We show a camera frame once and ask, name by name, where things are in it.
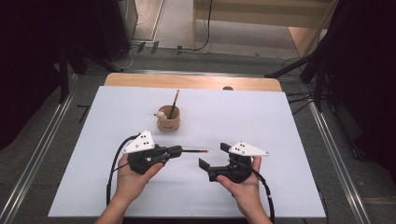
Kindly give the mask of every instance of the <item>power cord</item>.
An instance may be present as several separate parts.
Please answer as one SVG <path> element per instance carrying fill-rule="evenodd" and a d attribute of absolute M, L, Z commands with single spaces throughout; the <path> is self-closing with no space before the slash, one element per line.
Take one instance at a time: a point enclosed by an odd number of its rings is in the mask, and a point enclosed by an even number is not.
<path fill-rule="evenodd" d="M 116 66 L 116 67 L 118 67 L 119 69 L 127 69 L 127 68 L 130 68 L 131 66 L 132 66 L 132 64 L 134 64 L 134 59 L 133 59 L 133 57 L 132 57 L 132 51 L 134 50 L 134 49 L 137 49 L 137 47 L 132 47 L 130 50 L 129 50 L 129 58 L 131 59 L 131 62 L 127 65 L 127 66 L 121 66 L 121 65 L 118 65 L 118 64 L 116 64 L 116 63 L 113 63 L 113 62 L 110 62 L 111 64 L 113 64 L 114 66 Z"/>
<path fill-rule="evenodd" d="M 147 20 L 148 20 L 148 18 L 145 16 L 145 15 L 143 15 L 143 14 L 140 14 L 140 13 L 137 13 L 137 16 L 141 16 L 141 17 L 143 17 L 144 18 L 144 20 L 143 21 L 141 21 L 141 22 L 139 22 L 139 23 L 137 23 L 136 25 L 141 25 L 141 24 L 143 24 L 143 23 L 145 23 Z"/>
<path fill-rule="evenodd" d="M 307 92 L 296 92 L 296 93 L 286 93 L 287 97 L 291 97 L 291 96 L 303 96 L 303 98 L 299 98 L 299 99 L 294 99 L 294 100 L 288 100 L 289 104 L 294 104 L 297 102 L 301 102 L 304 100 L 309 100 L 305 105 L 301 106 L 300 108 L 296 109 L 295 111 L 293 111 L 291 114 L 294 116 L 297 113 L 299 113 L 301 110 L 303 110 L 306 106 L 308 106 L 310 103 L 315 102 L 315 94 L 312 91 L 307 91 Z M 320 98 L 320 100 L 329 100 L 330 95 L 329 94 L 322 94 L 322 98 Z"/>
<path fill-rule="evenodd" d="M 286 62 L 288 62 L 288 61 L 290 61 L 290 60 L 301 60 L 301 58 L 289 58 L 289 59 L 283 61 L 282 65 L 280 65 L 280 69 L 283 69 L 284 66 L 285 66 L 285 64 L 286 64 Z"/>
<path fill-rule="evenodd" d="M 318 193 L 319 193 L 320 200 L 323 202 L 324 214 L 326 216 L 326 224 L 329 224 L 329 211 L 328 211 L 327 204 L 326 204 L 326 198 L 324 197 L 324 194 L 320 190 L 318 185 L 317 184 L 315 184 L 315 185 L 317 186 L 317 190 L 318 190 Z M 304 222 L 304 224 L 308 224 L 308 222 L 305 220 L 305 218 L 303 218 L 303 222 Z"/>
<path fill-rule="evenodd" d="M 212 3 L 213 3 L 213 0 L 210 0 L 209 15 L 208 15 L 208 18 L 207 18 L 207 39 L 206 39 L 206 42 L 205 42 L 205 44 L 202 47 L 200 47 L 199 49 L 195 49 L 195 50 L 203 49 L 204 47 L 206 47 L 207 43 L 209 42 L 209 38 L 210 38 L 210 18 L 211 18 L 211 15 L 212 15 Z"/>

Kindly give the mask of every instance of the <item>equipment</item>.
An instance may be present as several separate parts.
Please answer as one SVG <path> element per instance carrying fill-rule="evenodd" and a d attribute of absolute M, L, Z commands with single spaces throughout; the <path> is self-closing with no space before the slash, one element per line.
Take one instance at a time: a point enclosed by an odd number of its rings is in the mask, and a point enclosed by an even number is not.
<path fill-rule="evenodd" d="M 268 204 L 270 206 L 270 219 L 272 223 L 275 223 L 275 209 L 271 191 L 266 184 L 264 177 L 262 177 L 258 171 L 252 169 L 250 160 L 250 156 L 269 156 L 270 154 L 267 151 L 261 150 L 242 141 L 235 144 L 233 147 L 225 143 L 221 143 L 220 149 L 229 153 L 230 164 L 226 166 L 210 167 L 209 163 L 199 159 L 199 167 L 207 171 L 207 174 L 209 175 L 209 181 L 217 181 L 216 177 L 218 175 L 224 175 L 234 183 L 239 184 L 247 180 L 251 173 L 253 173 L 265 187 Z"/>
<path fill-rule="evenodd" d="M 128 162 L 131 170 L 143 175 L 155 163 L 166 164 L 169 159 L 181 156 L 182 152 L 181 146 L 160 147 L 156 144 L 153 149 L 129 154 Z"/>

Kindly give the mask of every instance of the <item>wooden cup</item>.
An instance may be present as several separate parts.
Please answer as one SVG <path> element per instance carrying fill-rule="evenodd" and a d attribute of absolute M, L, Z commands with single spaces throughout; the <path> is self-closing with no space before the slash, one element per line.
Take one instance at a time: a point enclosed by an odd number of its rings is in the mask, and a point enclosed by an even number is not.
<path fill-rule="evenodd" d="M 158 119 L 157 126 L 161 132 L 171 133 L 178 130 L 180 125 L 180 110 L 177 106 L 175 106 L 174 112 L 172 114 L 172 119 L 169 119 L 171 114 L 172 106 L 164 105 L 159 109 L 159 111 L 163 110 L 163 113 L 166 115 L 167 119 Z"/>

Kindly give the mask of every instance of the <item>white board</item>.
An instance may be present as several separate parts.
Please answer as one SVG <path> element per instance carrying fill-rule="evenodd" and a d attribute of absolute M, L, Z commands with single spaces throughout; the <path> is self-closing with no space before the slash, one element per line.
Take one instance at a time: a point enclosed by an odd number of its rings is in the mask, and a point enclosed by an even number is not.
<path fill-rule="evenodd" d="M 148 129 L 156 144 L 209 153 L 183 153 L 154 176 L 126 211 L 127 217 L 241 217 L 234 198 L 209 182 L 198 158 L 228 164 L 219 149 L 245 141 L 266 150 L 261 174 L 276 217 L 325 217 L 300 136 L 283 92 L 180 90 L 180 128 L 161 133 L 153 115 L 171 105 L 176 89 L 101 87 L 49 211 L 50 217 L 98 217 L 106 207 L 106 183 L 120 144 Z M 112 194 L 116 188 L 114 174 Z M 269 213 L 264 187 L 262 204 Z"/>

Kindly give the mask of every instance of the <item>person's right hand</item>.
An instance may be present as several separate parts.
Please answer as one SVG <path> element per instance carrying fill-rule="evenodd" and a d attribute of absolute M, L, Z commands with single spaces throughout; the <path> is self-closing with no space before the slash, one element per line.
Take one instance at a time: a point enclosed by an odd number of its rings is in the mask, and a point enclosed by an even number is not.
<path fill-rule="evenodd" d="M 253 170 L 259 172 L 261 164 L 261 157 L 253 157 Z M 236 200 L 239 211 L 247 218 L 250 224 L 271 223 L 269 217 L 262 208 L 259 179 L 253 173 L 247 180 L 240 184 L 234 183 L 224 175 L 218 175 L 217 181 L 231 192 Z"/>

